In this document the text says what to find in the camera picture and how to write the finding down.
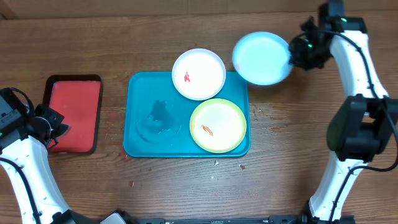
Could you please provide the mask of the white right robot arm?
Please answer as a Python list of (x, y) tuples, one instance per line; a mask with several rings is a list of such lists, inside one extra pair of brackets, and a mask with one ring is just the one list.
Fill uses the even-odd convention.
[(310, 197), (298, 223), (354, 223), (341, 215), (344, 202), (363, 170), (389, 172), (397, 167), (371, 167), (390, 137), (397, 137), (397, 100), (378, 79), (369, 52), (362, 18), (327, 16), (300, 26), (290, 44), (290, 62), (309, 70), (323, 68), (329, 58), (338, 66), (345, 101), (331, 120), (326, 142), (330, 156), (320, 185)]

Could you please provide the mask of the light blue round plate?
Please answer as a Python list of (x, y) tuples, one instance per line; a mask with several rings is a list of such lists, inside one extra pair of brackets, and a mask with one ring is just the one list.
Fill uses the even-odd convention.
[(252, 32), (238, 40), (232, 53), (234, 69), (249, 83), (270, 86), (293, 69), (288, 43), (271, 32)]

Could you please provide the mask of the green and pink sponge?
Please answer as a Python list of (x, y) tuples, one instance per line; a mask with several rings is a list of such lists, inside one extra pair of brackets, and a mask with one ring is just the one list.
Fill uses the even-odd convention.
[(68, 134), (70, 131), (71, 127), (67, 124), (61, 124), (57, 130), (56, 138), (61, 138)]

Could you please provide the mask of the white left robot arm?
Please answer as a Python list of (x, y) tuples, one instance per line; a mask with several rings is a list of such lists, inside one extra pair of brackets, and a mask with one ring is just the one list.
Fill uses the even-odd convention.
[(63, 116), (39, 105), (1, 131), (1, 165), (16, 195), (23, 223), (96, 223), (70, 209), (49, 166), (47, 146), (68, 126)]

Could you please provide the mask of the white round plate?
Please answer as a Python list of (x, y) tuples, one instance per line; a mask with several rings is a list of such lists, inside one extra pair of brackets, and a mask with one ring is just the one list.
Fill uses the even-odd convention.
[(226, 81), (226, 67), (214, 52), (191, 49), (176, 59), (172, 81), (182, 96), (190, 100), (207, 100), (221, 91)]

